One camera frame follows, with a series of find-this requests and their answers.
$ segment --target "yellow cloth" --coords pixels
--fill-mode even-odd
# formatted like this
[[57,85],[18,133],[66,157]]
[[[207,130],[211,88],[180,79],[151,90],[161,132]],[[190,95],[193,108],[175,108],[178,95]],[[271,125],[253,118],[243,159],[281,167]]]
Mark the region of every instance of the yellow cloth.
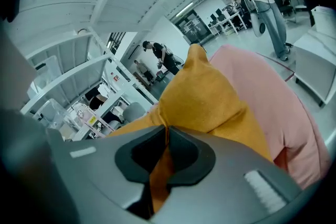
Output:
[[[272,162],[265,136],[251,110],[239,100],[228,80],[208,62],[204,49],[199,45],[191,45],[184,68],[168,84],[158,105],[143,118],[110,136],[161,124],[181,126],[240,142]],[[173,164],[166,149],[150,178],[155,212],[169,195],[165,183],[173,173]]]

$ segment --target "fluorescent light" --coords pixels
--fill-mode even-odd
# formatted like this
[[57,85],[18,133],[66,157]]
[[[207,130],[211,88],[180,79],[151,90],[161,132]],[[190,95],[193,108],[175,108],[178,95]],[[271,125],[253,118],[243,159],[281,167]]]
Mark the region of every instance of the fluorescent light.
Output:
[[183,10],[181,10],[178,14],[177,17],[179,17],[187,8],[189,8],[193,3],[191,2],[189,5],[187,5]]

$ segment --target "light blue jeans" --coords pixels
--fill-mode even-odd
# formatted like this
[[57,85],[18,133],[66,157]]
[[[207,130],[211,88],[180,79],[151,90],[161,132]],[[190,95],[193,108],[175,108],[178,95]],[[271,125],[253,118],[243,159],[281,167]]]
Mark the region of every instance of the light blue jeans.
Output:
[[280,10],[275,3],[265,3],[261,1],[255,1],[259,10],[259,15],[263,19],[271,40],[273,43],[274,51],[278,58],[285,54],[286,47],[286,24],[283,19]]

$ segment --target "white floor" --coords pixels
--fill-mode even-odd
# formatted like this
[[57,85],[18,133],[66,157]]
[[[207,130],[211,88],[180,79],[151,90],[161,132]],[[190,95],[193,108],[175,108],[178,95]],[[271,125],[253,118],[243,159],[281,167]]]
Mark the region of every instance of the white floor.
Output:
[[[307,32],[309,28],[310,22],[308,13],[299,14],[297,16],[296,24],[287,22],[287,42],[293,44],[305,32]],[[292,48],[291,54],[289,55],[289,60],[287,62],[279,61],[274,53],[274,49],[267,31],[259,38],[254,35],[252,29],[240,31],[239,36],[236,34],[231,34],[229,36],[221,34],[204,45],[208,57],[211,57],[220,46],[225,44],[230,44],[238,48],[257,52],[265,57],[280,62],[289,69],[295,71],[295,47]],[[288,79],[292,72],[281,67],[270,59],[266,58],[267,62],[281,75],[284,80]],[[316,99],[314,94],[301,84],[296,84],[295,77],[292,77],[290,80],[288,80],[287,84],[293,89],[296,95],[314,116],[330,153],[334,155],[336,144],[336,139],[334,139],[336,137],[336,95],[328,103],[328,105],[320,108],[318,104],[319,101]]]

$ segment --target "pink cushion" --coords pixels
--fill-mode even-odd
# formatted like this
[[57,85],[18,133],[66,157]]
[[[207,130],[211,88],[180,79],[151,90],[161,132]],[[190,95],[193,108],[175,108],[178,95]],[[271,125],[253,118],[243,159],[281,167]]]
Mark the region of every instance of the pink cushion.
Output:
[[220,47],[210,62],[249,104],[275,163],[302,188],[323,177],[330,157],[317,125],[274,69],[256,53],[230,45]]

